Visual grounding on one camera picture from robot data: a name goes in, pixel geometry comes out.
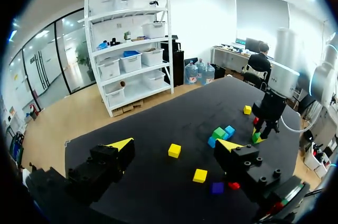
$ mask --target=red cube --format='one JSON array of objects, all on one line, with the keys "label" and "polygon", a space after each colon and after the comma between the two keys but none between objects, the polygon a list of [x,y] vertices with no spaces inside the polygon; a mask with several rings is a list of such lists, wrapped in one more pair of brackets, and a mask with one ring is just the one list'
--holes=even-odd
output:
[{"label": "red cube", "polygon": [[232,190],[238,190],[239,188],[241,188],[241,186],[239,185],[239,183],[228,183],[228,186],[229,186]]},{"label": "red cube", "polygon": [[259,118],[255,117],[255,120],[253,121],[253,124],[256,125],[258,123]]}]

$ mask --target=blue water bottle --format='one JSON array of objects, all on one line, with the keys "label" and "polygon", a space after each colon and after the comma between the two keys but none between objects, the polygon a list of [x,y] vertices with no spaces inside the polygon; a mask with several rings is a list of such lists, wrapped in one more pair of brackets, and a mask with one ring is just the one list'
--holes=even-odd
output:
[{"label": "blue water bottle", "polygon": [[208,63],[206,69],[202,73],[202,85],[211,83],[215,78],[215,68]]},{"label": "blue water bottle", "polygon": [[193,85],[197,82],[197,66],[192,61],[184,68],[184,82]]},{"label": "blue water bottle", "polygon": [[202,62],[202,59],[200,59],[200,61],[197,61],[195,63],[195,66],[197,66],[197,81],[201,82],[201,80],[202,80],[202,73],[205,70],[205,63]]}]

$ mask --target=black table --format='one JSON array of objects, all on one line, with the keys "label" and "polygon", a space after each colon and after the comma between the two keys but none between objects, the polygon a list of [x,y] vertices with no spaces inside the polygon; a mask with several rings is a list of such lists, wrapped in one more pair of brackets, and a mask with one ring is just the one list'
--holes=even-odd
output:
[{"label": "black table", "polygon": [[[262,99],[260,90],[232,77],[188,92],[173,100],[73,139],[65,150],[65,168],[82,163],[89,149],[122,139],[135,139],[136,156],[122,180],[112,184],[91,207],[129,223],[249,223],[258,205],[241,190],[226,187],[222,195],[211,195],[212,182],[220,182],[223,171],[213,157],[208,138],[218,126],[236,129],[230,141],[251,143],[254,115],[244,115],[244,105]],[[299,128],[300,118],[286,107],[284,120]],[[280,133],[271,132],[258,145],[260,156],[292,176],[299,134],[280,123]],[[182,146],[178,159],[168,157],[171,143]],[[196,169],[208,171],[206,181],[192,181]]]}]

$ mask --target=glass wall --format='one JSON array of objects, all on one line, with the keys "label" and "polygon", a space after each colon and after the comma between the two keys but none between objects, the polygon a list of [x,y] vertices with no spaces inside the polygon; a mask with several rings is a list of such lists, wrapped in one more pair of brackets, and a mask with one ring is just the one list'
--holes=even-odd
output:
[{"label": "glass wall", "polygon": [[10,67],[10,77],[9,81],[6,84],[11,84],[13,86],[14,92],[18,97],[19,106],[24,111],[24,114],[30,113],[30,104],[34,104],[38,109],[32,93],[29,88],[27,76],[25,74],[22,51],[20,51],[9,64]]},{"label": "glass wall", "polygon": [[40,108],[69,95],[62,76],[54,38],[54,24],[49,25],[23,48],[26,73]]},{"label": "glass wall", "polygon": [[8,65],[10,81],[25,113],[29,113],[30,104],[43,109],[96,82],[80,19],[83,9],[51,23]]},{"label": "glass wall", "polygon": [[56,22],[58,47],[64,75],[70,91],[77,91],[95,82],[86,43],[83,10]]}]

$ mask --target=potted plant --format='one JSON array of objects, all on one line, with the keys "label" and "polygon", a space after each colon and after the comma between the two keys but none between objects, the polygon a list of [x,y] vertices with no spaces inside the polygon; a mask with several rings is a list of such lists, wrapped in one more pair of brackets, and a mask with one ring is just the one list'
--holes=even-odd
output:
[{"label": "potted plant", "polygon": [[77,46],[75,53],[77,54],[77,63],[86,65],[88,67],[87,74],[90,81],[95,81],[86,43],[81,43],[79,46]]}]

